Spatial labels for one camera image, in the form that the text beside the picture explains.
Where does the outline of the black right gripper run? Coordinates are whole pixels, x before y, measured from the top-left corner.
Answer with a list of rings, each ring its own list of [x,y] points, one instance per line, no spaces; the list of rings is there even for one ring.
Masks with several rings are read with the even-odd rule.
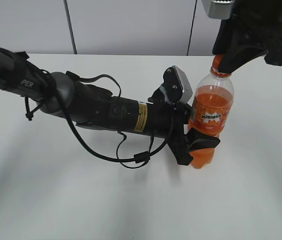
[[[237,0],[231,16],[222,20],[214,55],[222,55],[218,72],[232,74],[263,56],[265,62],[282,66],[282,0]]]

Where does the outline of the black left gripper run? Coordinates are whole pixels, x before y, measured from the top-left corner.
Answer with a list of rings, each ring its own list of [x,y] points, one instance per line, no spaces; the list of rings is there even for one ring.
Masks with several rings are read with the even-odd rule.
[[[155,150],[150,151],[149,156],[152,157],[163,147],[168,146],[177,164],[189,165],[193,160],[190,152],[214,149],[220,143],[218,137],[206,135],[195,128],[191,128],[186,134],[184,133],[184,125],[187,124],[190,115],[190,106],[187,102],[171,100],[164,86],[155,90],[148,101],[157,108],[158,117],[163,117],[159,121],[159,125],[167,124],[164,141]]]

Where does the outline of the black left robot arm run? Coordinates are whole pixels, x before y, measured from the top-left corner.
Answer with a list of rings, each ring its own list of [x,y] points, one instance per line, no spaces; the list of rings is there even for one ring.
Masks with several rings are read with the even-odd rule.
[[[184,131],[192,109],[193,92],[183,71],[167,68],[163,83],[147,102],[95,86],[96,78],[82,78],[73,72],[48,72],[32,64],[25,52],[0,48],[0,90],[19,95],[36,109],[67,121],[80,143],[77,128],[113,131],[162,138],[179,165],[193,160],[191,152],[213,149],[220,139],[198,130]]]

